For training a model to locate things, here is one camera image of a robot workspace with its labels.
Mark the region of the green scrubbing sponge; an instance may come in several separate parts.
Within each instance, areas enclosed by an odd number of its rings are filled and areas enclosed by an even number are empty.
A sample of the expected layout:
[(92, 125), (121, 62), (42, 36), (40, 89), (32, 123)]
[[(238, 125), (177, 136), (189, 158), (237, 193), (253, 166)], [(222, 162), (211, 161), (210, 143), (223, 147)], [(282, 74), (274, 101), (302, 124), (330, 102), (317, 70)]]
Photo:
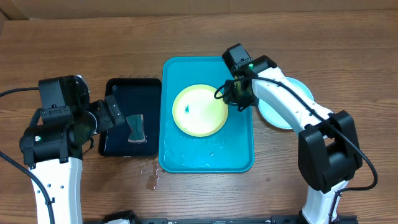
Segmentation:
[(146, 135), (144, 133), (144, 116), (142, 114), (133, 114), (128, 116), (126, 121), (131, 129), (128, 142), (138, 144), (146, 142)]

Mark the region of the white plate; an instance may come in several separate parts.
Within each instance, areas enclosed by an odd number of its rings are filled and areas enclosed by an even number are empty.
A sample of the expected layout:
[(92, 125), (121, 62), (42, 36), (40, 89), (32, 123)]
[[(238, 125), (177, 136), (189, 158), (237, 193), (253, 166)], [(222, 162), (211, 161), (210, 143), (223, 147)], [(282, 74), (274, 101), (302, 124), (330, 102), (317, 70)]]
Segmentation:
[[(308, 87), (305, 84), (291, 77), (287, 77), (287, 79), (291, 84), (293, 84), (293, 86), (296, 89), (300, 90), (306, 97), (308, 97), (311, 100), (314, 100), (312, 92), (308, 89)], [(291, 126), (270, 105), (268, 105), (264, 101), (259, 100), (258, 110), (262, 115), (262, 117), (274, 127), (280, 129), (287, 129), (287, 130), (292, 129)]]

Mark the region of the yellow plate with stain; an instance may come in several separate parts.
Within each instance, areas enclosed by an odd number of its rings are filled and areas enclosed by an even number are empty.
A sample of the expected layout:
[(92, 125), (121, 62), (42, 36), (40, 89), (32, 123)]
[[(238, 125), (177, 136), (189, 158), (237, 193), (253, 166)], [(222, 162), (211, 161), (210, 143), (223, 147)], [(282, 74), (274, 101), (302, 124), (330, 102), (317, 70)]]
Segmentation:
[(197, 84), (183, 89), (172, 105), (177, 127), (194, 137), (206, 137), (219, 131), (228, 118), (228, 105), (220, 92), (210, 85)]

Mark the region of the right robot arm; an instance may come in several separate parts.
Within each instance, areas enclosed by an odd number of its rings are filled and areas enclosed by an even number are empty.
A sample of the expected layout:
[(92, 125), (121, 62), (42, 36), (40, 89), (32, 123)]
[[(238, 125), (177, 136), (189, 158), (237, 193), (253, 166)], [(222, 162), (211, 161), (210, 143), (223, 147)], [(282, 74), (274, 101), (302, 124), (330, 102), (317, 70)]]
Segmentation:
[(221, 86), (220, 97), (239, 111), (255, 100), (270, 105), (298, 136), (298, 168), (308, 184), (299, 223), (342, 223), (336, 209), (348, 182), (363, 164), (353, 118), (334, 113), (296, 90), (269, 57), (257, 59), (247, 52), (223, 54), (232, 74)]

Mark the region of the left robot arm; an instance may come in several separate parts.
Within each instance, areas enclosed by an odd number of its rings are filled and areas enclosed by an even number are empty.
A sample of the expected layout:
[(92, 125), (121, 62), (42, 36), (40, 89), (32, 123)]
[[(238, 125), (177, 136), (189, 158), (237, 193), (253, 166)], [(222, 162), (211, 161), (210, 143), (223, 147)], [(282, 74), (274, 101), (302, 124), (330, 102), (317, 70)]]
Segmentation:
[(90, 102), (88, 94), (43, 93), (42, 108), (20, 140), (35, 191), (39, 223), (82, 223), (82, 146), (124, 119), (114, 96)]

